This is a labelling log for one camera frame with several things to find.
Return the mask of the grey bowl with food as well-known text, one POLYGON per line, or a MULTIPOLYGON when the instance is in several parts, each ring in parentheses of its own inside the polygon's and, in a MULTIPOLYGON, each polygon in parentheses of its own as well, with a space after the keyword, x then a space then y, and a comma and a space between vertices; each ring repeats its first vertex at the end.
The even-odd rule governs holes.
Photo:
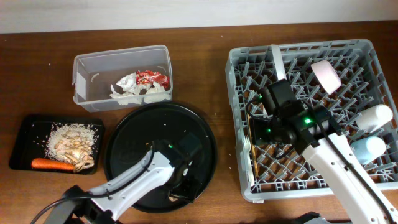
POLYGON ((278 80, 286 79, 286 72, 284 62, 282 60, 282 53, 278 45, 271 45, 272 56, 274 61, 275 72, 278 80))

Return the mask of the orange carrot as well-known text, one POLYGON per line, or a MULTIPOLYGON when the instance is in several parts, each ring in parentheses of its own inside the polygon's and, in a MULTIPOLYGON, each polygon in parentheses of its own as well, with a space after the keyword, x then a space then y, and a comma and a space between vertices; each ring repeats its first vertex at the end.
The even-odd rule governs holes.
POLYGON ((34 169, 74 171, 74 165, 50 159, 36 158, 31 162, 34 169))

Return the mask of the white cup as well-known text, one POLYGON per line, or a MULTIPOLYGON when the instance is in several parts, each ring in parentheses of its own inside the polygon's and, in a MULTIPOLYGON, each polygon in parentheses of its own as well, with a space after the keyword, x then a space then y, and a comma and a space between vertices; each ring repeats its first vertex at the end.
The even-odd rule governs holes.
POLYGON ((373 133, 388 123, 392 118, 393 112, 390 107, 379 104, 360 112, 356 124, 360 130, 366 133, 373 133))

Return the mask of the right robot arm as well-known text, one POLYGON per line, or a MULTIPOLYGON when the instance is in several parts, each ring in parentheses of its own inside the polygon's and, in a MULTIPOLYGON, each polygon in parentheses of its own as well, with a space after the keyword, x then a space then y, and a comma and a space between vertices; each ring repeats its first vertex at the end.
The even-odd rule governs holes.
POLYGON ((397 223, 397 209, 355 158, 341 126, 324 106, 296 99, 290 83, 260 88, 247 102, 268 117, 251 116, 254 143, 290 145, 321 175, 353 223, 397 223))

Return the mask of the pink small bowl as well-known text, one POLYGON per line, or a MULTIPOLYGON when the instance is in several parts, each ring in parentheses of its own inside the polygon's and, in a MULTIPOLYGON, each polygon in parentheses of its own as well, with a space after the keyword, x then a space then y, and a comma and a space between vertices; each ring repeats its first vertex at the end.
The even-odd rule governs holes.
POLYGON ((311 68, 323 89, 331 95, 341 86, 341 80, 331 63, 322 60, 311 64, 311 68))

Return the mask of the brown shiitake mushroom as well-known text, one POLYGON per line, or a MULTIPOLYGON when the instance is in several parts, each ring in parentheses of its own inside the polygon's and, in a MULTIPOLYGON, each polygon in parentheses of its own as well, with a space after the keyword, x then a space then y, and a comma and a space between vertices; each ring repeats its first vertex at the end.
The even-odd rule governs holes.
POLYGON ((178 198, 169 196, 169 200, 170 200, 171 202, 176 202, 176 201, 178 200, 178 198))

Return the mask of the red snack wrapper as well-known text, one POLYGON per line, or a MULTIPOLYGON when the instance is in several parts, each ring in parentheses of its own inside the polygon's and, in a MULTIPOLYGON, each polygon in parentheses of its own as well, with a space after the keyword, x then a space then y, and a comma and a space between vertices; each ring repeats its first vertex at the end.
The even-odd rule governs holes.
POLYGON ((152 70, 144 70, 143 72, 138 70, 136 72, 136 83, 138 85, 158 83, 166 90, 170 88, 170 78, 160 72, 154 72, 152 70))

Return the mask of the wooden chopstick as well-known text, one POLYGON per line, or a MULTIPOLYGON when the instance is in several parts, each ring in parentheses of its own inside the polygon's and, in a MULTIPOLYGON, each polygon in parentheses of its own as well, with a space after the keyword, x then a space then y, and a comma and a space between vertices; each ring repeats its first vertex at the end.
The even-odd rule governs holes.
POLYGON ((252 153, 252 161, 253 161, 253 168, 254 168, 254 176, 257 178, 259 177, 258 175, 258 166, 257 166, 257 160, 256 160, 256 147, 252 141, 252 134, 251 134, 251 118, 247 114, 246 115, 247 122, 248 122, 248 133, 249 133, 249 142, 251 144, 251 153, 252 153))

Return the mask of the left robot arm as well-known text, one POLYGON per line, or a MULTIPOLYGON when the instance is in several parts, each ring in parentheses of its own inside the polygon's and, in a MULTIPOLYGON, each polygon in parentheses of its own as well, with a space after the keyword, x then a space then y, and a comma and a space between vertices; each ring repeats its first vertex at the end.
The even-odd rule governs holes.
POLYGON ((143 196, 166 188, 166 196, 192 203, 201 187, 191 173, 202 144, 192 133, 178 143, 155 140, 146 144, 145 156, 109 182, 84 192, 75 185, 61 199, 47 205, 33 219, 48 213, 46 223, 117 223, 143 196))

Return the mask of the light blue cup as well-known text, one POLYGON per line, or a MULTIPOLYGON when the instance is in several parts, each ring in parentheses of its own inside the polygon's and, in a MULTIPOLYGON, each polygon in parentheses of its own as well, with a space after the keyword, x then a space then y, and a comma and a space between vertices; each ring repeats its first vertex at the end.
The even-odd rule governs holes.
POLYGON ((350 147, 362 165, 369 164, 386 151, 386 143, 377 136, 366 137, 352 142, 350 147))

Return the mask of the white plastic fork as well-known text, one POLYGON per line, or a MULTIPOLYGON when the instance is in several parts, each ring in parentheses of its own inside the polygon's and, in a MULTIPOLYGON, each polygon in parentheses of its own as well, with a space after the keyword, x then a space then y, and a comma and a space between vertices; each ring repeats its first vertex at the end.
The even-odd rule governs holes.
POLYGON ((244 136, 243 146, 244 146, 244 153, 246 155, 246 164, 248 167, 248 171, 247 171, 248 180, 249 180, 250 186, 253 187, 255 184, 255 180, 254 180, 254 172, 253 172, 253 168, 252 168, 252 164, 251 164, 251 157, 250 157, 251 142, 250 142, 250 138, 248 135, 244 136))

